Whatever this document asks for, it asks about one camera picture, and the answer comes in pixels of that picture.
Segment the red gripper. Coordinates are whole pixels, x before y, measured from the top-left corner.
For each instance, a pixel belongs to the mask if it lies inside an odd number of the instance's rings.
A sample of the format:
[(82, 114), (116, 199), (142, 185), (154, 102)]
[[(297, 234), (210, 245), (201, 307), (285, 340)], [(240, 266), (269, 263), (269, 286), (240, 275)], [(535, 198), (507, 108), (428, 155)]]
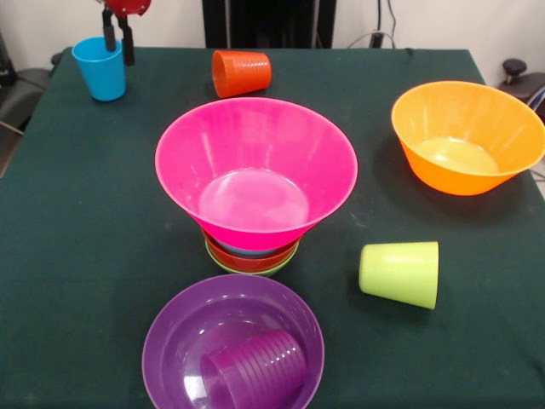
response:
[(106, 43), (106, 50), (114, 52), (116, 50), (115, 31), (112, 24), (112, 16), (115, 14), (118, 20), (118, 26), (123, 33), (123, 60), (126, 66), (135, 64), (135, 50), (133, 41), (133, 32), (128, 23), (128, 15), (143, 15), (150, 7), (151, 0), (104, 0), (106, 8), (101, 13), (102, 30)]

